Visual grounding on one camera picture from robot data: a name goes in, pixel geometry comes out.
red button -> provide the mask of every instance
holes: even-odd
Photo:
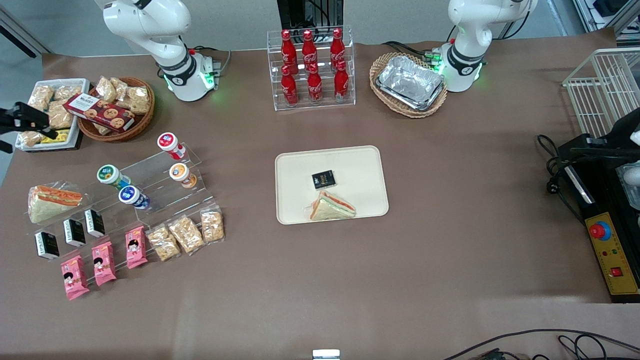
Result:
[[[602,239],[607,234],[607,231],[604,226],[600,224],[593,224],[589,228],[589,233],[591,233],[591,235],[596,239]]]

brown paper tablecloth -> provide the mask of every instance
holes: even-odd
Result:
[[[610,31],[496,41],[474,86],[423,120],[391,112],[369,88],[369,66],[391,51],[381,45],[357,46],[356,106],[278,113],[264,51],[235,52],[220,89],[194,103],[169,92],[149,56],[44,56],[47,79],[135,76],[158,104],[131,142],[14,156],[0,190],[2,358],[310,359],[339,348],[343,359],[439,359],[534,327],[637,342],[640,305],[609,304],[584,229],[545,193],[547,155],[535,144],[539,133],[558,144],[579,133],[561,81],[614,46]],[[163,131],[202,158],[227,241],[69,302],[59,266],[25,236],[29,187],[94,181],[102,164],[156,153]],[[388,214],[280,225],[276,156],[356,145],[380,149]],[[551,334],[495,345],[561,354]]]

wicker basket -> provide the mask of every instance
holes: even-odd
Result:
[[[78,118],[78,125],[80,126],[80,130],[82,130],[82,132],[86,136],[102,142],[124,142],[140,135],[140,133],[142,133],[142,131],[146,129],[147,126],[149,126],[149,124],[151,123],[151,118],[154,116],[154,106],[156,105],[156,97],[154,96],[154,91],[151,89],[151,86],[138,78],[120,78],[120,80],[129,86],[144,86],[147,88],[147,93],[149,94],[150,101],[149,111],[146,114],[142,115],[142,118],[136,119],[136,123],[133,125],[133,127],[125,131],[124,133],[109,133],[107,135],[100,135],[98,129],[93,126],[93,122],[90,122],[86,119]],[[89,95],[97,97],[98,92],[95,90],[95,88],[92,88],[91,91],[89,91]]]
[[[380,90],[376,86],[376,78],[378,77],[378,75],[380,75],[382,70],[385,69],[385,67],[389,63],[389,60],[391,60],[391,58],[395,56],[401,56],[401,55],[405,55],[409,57],[409,59],[413,60],[418,65],[429,67],[427,63],[416,58],[413,55],[403,54],[403,53],[385,54],[383,56],[380,56],[376,61],[373,62],[373,65],[371,65],[371,69],[369,70],[369,84],[371,85],[371,89],[380,98],[380,100],[382,100],[382,102],[384,102],[391,110],[395,111],[396,113],[402,114],[406,117],[410,117],[413,119],[420,119],[423,117],[427,117],[433,114],[434,112],[436,112],[436,110],[442,105],[444,100],[447,98],[446,85],[444,89],[442,89],[442,91],[440,92],[440,95],[438,95],[438,97],[433,101],[433,104],[431,104],[431,107],[427,111],[415,111],[414,109],[410,108],[407,104],[401,102],[400,100],[397,100],[395,97],[392,97],[391,95]]]

yellow control panel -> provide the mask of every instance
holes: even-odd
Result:
[[[611,295],[638,294],[638,285],[631,272],[625,252],[611,222],[609,213],[585,220],[600,268]]]

red bottle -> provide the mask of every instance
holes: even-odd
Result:
[[[344,43],[342,42],[342,29],[333,29],[333,42],[331,43],[331,71],[336,71],[338,62],[344,60]]]
[[[333,80],[335,85],[333,94],[337,102],[345,102],[347,101],[347,95],[349,95],[349,74],[347,74],[346,71],[346,61],[339,61],[338,64],[336,64],[336,69],[337,72],[335,73],[335,78]]]
[[[309,101],[313,105],[318,105],[322,102],[322,79],[318,75],[318,64],[309,64]]]
[[[287,106],[296,106],[298,104],[298,90],[296,89],[296,81],[291,76],[291,68],[287,65],[282,65],[282,80],[280,83],[282,84],[282,92],[284,93],[284,99],[287,101]]]
[[[318,50],[314,44],[314,34],[311,30],[306,29],[302,35],[305,43],[302,45],[302,56],[305,61],[305,70],[309,72],[309,65],[314,63],[318,64]]]
[[[298,73],[298,54],[296,53],[296,47],[291,42],[291,32],[287,29],[282,30],[282,61],[284,65],[289,67],[291,75]]]

